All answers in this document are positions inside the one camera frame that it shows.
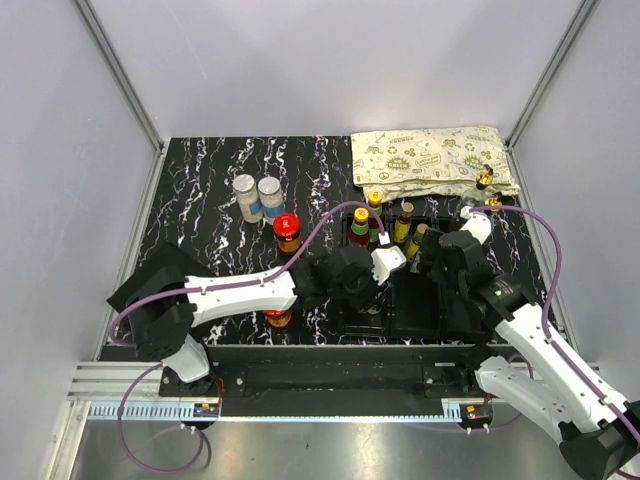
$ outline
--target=white enclosure wall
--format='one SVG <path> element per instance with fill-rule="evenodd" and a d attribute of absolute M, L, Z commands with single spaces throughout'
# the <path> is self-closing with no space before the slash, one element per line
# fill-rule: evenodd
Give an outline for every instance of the white enclosure wall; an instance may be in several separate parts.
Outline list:
<path fill-rule="evenodd" d="M 579 0 L 93 0 L 160 135 L 514 127 Z"/>
<path fill-rule="evenodd" d="M 640 2 L 601 2 L 516 146 L 580 353 L 640 397 Z"/>
<path fill-rule="evenodd" d="M 153 159 L 70 1 L 0 5 L 2 478 L 40 478 Z"/>

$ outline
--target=red bottle cap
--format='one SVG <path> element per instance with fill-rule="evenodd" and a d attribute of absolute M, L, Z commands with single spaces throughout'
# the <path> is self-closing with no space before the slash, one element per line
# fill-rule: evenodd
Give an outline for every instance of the red bottle cap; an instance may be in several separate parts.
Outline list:
<path fill-rule="evenodd" d="M 293 213 L 278 215 L 273 221 L 273 231 L 279 240 L 291 241 L 300 234 L 300 220 Z"/>

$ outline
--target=jar with white lid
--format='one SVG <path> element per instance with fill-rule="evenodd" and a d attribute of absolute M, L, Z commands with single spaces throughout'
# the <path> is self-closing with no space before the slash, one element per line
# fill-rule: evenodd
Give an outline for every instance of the jar with white lid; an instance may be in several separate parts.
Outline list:
<path fill-rule="evenodd" d="M 238 175 L 233 179 L 233 191 L 245 222 L 259 222 L 262 219 L 262 204 L 253 177 L 246 173 Z"/>
<path fill-rule="evenodd" d="M 260 203 L 264 212 L 264 219 L 270 225 L 278 215 L 284 213 L 284 196 L 280 187 L 280 180 L 275 177 L 265 177 L 258 182 Z"/>

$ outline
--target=metal floor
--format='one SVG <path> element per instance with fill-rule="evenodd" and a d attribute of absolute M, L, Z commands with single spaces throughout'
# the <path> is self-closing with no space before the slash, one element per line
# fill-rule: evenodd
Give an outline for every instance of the metal floor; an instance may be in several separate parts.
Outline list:
<path fill-rule="evenodd" d="M 513 417 L 499 406 L 496 424 Z M 129 446 L 142 445 L 166 422 L 128 422 Z M 576 480 L 555 443 L 527 419 L 490 435 L 428 432 L 408 424 L 224 423 L 206 430 L 211 443 L 187 480 Z M 139 452 L 160 468 L 188 461 L 198 441 L 174 432 Z M 147 473 L 129 460 L 118 442 L 116 422 L 90 421 L 80 446 L 74 480 L 172 478 Z"/>

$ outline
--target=gold bottle cap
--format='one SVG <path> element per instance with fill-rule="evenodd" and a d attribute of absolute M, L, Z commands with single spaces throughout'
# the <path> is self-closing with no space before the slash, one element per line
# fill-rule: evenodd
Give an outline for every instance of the gold bottle cap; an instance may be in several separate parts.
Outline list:
<path fill-rule="evenodd" d="M 502 205 L 502 193 L 498 192 L 493 197 L 489 197 L 484 201 L 487 207 L 495 207 L 496 205 Z M 492 212 L 499 212 L 498 209 L 491 210 Z"/>
<path fill-rule="evenodd" d="M 405 202 L 404 205 L 402 205 L 402 213 L 411 215 L 413 213 L 413 203 Z"/>
<path fill-rule="evenodd" d="M 382 203 L 382 192 L 380 190 L 371 190 L 367 198 L 369 198 L 370 204 L 380 205 Z"/>
<path fill-rule="evenodd" d="M 484 190 L 493 183 L 493 168 L 489 165 L 484 166 L 484 170 L 476 177 L 476 187 Z"/>
<path fill-rule="evenodd" d="M 369 220 L 369 211 L 366 208 L 356 208 L 353 216 L 358 222 L 366 222 Z"/>

